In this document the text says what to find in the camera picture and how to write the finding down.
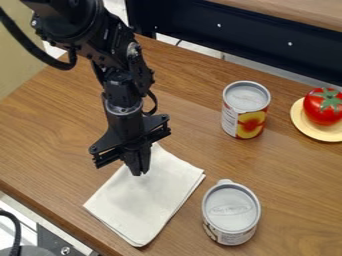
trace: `can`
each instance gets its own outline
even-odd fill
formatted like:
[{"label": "can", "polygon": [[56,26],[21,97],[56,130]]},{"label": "can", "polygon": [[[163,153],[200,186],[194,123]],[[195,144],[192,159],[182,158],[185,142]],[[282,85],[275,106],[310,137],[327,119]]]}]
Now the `can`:
[{"label": "can", "polygon": [[252,81],[237,81],[223,91],[222,128],[239,139],[259,136],[271,102],[267,88]]},{"label": "can", "polygon": [[214,241],[240,245],[254,235],[261,216],[260,202],[247,187],[220,180],[202,201],[203,228]]}]

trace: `can lid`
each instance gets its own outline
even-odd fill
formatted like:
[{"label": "can lid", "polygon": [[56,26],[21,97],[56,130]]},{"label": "can lid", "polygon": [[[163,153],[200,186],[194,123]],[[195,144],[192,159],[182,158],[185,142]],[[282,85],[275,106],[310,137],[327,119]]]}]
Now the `can lid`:
[{"label": "can lid", "polygon": [[251,81],[238,81],[223,92],[226,103],[237,112],[262,110],[269,104],[271,95],[266,87]]},{"label": "can lid", "polygon": [[255,194],[245,186],[220,181],[206,194],[203,214],[217,230],[240,233],[258,223],[261,208]]}]

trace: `beige wall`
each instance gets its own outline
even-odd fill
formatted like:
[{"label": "beige wall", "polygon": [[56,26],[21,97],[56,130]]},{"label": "beige wall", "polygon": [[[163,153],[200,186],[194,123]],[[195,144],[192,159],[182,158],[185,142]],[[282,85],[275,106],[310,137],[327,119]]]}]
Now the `beige wall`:
[{"label": "beige wall", "polygon": [[[0,0],[0,6],[19,27],[42,48],[30,27],[32,12],[20,0]],[[26,52],[0,23],[0,100],[30,79],[45,65]]]}]

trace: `wooden table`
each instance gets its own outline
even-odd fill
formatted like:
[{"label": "wooden table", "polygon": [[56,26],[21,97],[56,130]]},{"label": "wooden table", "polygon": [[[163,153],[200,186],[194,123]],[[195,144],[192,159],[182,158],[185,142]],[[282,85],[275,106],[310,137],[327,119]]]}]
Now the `wooden table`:
[{"label": "wooden table", "polygon": [[342,32],[342,2],[340,0],[208,1]]},{"label": "wooden table", "polygon": [[[87,149],[106,130],[100,86],[87,60],[70,72],[46,68],[0,105],[0,189],[102,255],[342,255],[342,145],[314,141],[291,123],[309,87],[138,37],[156,70],[160,112],[171,115],[162,145],[206,170],[207,178],[148,246],[136,249],[82,207],[114,173],[97,171]],[[264,134],[236,140],[220,125],[226,84],[247,79],[273,100]],[[201,200],[219,179],[251,188],[262,218],[238,247],[202,230]]]}]

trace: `can label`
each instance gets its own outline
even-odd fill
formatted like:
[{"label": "can label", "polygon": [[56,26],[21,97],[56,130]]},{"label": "can label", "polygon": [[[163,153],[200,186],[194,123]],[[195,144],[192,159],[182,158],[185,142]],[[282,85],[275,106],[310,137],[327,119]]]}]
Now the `can label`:
[{"label": "can label", "polygon": [[257,226],[244,233],[225,233],[215,229],[212,225],[208,223],[205,219],[203,220],[203,228],[205,233],[215,242],[224,245],[239,245],[247,242],[254,235]]},{"label": "can label", "polygon": [[232,108],[223,104],[222,128],[229,135],[239,139],[251,139],[260,135],[265,127],[267,108],[238,114]]},{"label": "can label", "polygon": [[238,113],[230,108],[226,103],[222,106],[222,127],[231,136],[236,137],[238,125]]}]

